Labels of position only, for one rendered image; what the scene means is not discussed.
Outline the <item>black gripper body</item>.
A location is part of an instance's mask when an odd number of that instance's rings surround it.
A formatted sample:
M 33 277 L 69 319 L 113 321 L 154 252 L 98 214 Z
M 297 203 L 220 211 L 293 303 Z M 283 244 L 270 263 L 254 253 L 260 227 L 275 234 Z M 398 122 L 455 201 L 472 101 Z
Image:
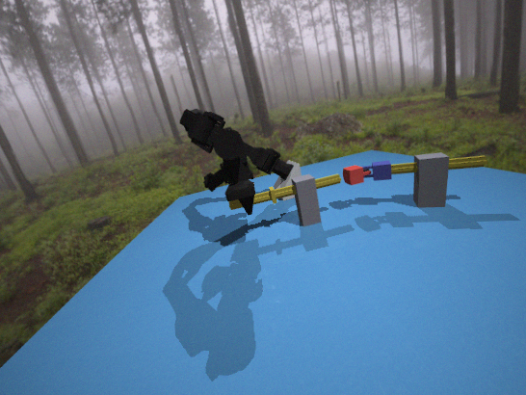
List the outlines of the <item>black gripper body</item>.
M 253 182 L 249 181 L 249 179 L 253 179 L 253 174 L 249 168 L 245 152 L 232 160 L 223 159 L 223 167 L 230 179 L 230 183 L 228 183 L 229 185 L 225 191 L 227 201 L 255 195 Z

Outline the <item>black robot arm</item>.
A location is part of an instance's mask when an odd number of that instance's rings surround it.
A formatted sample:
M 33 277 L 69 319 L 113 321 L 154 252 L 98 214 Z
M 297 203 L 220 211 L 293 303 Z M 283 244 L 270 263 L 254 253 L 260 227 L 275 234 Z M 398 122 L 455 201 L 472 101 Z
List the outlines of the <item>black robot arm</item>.
M 273 148 L 253 147 L 245 144 L 240 134 L 231 126 L 224 128 L 223 117 L 212 112 L 204 111 L 203 113 L 198 109 L 191 111 L 186 109 L 180 124 L 188 131 L 188 137 L 192 139 L 192 143 L 208 153 L 211 153 L 214 148 L 217 155 L 225 160 L 235 159 L 245 152 L 259 170 L 267 174 L 274 172 L 284 180 L 294 167 L 294 165 L 280 160 L 280 153 Z M 222 183 L 230 183 L 229 176 L 222 163 L 220 163 L 221 168 L 218 171 L 209 172 L 204 176 L 205 188 L 209 188 L 211 192 Z

